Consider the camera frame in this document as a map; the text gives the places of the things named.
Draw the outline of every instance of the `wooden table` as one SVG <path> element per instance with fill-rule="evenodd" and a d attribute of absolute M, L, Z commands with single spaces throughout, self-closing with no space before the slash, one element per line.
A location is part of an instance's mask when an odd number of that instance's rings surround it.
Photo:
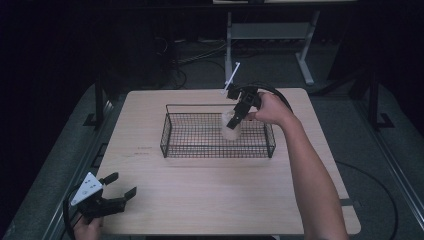
<path fill-rule="evenodd" d="M 348 199 L 307 93 L 279 89 L 302 121 L 327 167 L 340 199 Z M 303 234 L 286 142 L 273 127 L 272 158 L 164 158 L 160 141 L 167 104 L 235 104 L 221 90 L 136 91 L 128 94 L 97 177 L 119 172 L 104 197 L 137 186 L 124 213 L 107 216 L 104 232 L 124 235 Z M 349 234 L 361 226 L 343 206 Z"/>

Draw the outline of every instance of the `wire basket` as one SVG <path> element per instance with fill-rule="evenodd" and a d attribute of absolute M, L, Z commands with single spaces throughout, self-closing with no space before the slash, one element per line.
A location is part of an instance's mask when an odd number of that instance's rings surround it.
<path fill-rule="evenodd" d="M 210 109 L 225 105 L 168 104 L 160 144 L 165 158 L 271 158 L 274 153 L 275 138 L 270 124 L 242 121 L 240 137 L 231 141 L 222 136 L 221 113 L 170 113 L 170 106 Z"/>

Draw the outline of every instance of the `forearm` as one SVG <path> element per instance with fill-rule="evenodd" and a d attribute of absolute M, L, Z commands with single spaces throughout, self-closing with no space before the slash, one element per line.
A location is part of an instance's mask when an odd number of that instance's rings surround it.
<path fill-rule="evenodd" d="M 347 238 L 337 190 L 301 122 L 292 118 L 279 125 L 286 137 L 306 238 Z"/>

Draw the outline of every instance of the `white stick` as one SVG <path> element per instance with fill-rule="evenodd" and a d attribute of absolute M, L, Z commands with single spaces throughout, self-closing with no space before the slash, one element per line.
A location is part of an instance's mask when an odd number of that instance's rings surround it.
<path fill-rule="evenodd" d="M 234 69 L 233 74 L 231 75 L 230 79 L 228 79 L 228 80 L 225 82 L 225 88 L 224 88 L 224 90 L 222 90 L 222 91 L 221 91 L 221 94 L 222 94 L 222 95 L 224 95 L 224 94 L 225 94 L 225 91 L 227 91 L 228 86 L 230 85 L 230 83 L 232 83 L 232 82 L 233 82 L 233 77 L 234 77 L 234 75 L 236 74 L 237 69 L 238 69 L 238 67 L 239 67 L 239 66 L 240 66 L 240 63 L 239 63 L 239 62 L 236 62 L 236 68 Z"/>

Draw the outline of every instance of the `person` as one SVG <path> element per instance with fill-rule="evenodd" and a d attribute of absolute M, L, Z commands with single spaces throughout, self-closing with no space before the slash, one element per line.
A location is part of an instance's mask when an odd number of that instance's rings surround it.
<path fill-rule="evenodd" d="M 103 218 L 94 218 L 91 222 L 84 216 L 78 218 L 74 226 L 74 236 L 76 240 L 98 240 L 101 235 Z"/>
<path fill-rule="evenodd" d="M 305 239 L 348 239 L 336 187 L 302 123 L 278 96 L 268 92 L 261 92 L 259 96 L 262 100 L 260 109 L 250 112 L 246 120 L 275 124 L 284 132 Z M 96 226 L 76 229 L 79 231 L 75 234 L 77 240 L 94 239 L 91 237 L 99 234 Z"/>

